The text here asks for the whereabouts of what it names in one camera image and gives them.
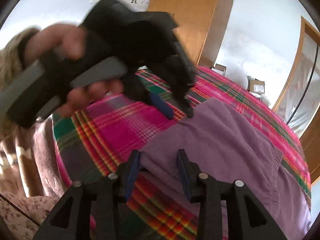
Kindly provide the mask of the left floral sleeve forearm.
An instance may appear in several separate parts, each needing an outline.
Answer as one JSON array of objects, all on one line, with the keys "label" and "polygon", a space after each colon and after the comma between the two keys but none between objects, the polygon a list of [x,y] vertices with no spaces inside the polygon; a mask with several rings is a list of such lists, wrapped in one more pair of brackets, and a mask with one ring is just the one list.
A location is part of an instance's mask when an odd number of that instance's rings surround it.
[{"label": "left floral sleeve forearm", "polygon": [[40,30],[28,28],[15,35],[1,50],[1,92],[5,90],[26,68],[24,49],[27,42]]}]

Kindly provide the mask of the person left hand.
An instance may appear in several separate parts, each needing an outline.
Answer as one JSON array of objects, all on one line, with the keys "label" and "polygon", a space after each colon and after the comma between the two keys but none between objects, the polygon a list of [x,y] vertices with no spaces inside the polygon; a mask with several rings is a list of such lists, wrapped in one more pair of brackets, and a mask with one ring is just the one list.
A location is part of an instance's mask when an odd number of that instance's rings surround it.
[{"label": "person left hand", "polygon": [[[58,48],[63,56],[78,60],[85,53],[87,32],[82,27],[58,23],[38,31],[27,42],[23,62],[31,65],[44,52]],[[107,93],[121,94],[124,86],[120,80],[99,81],[87,87],[77,87],[67,94],[67,101],[57,111],[63,118],[85,109],[93,101],[102,99]]]}]

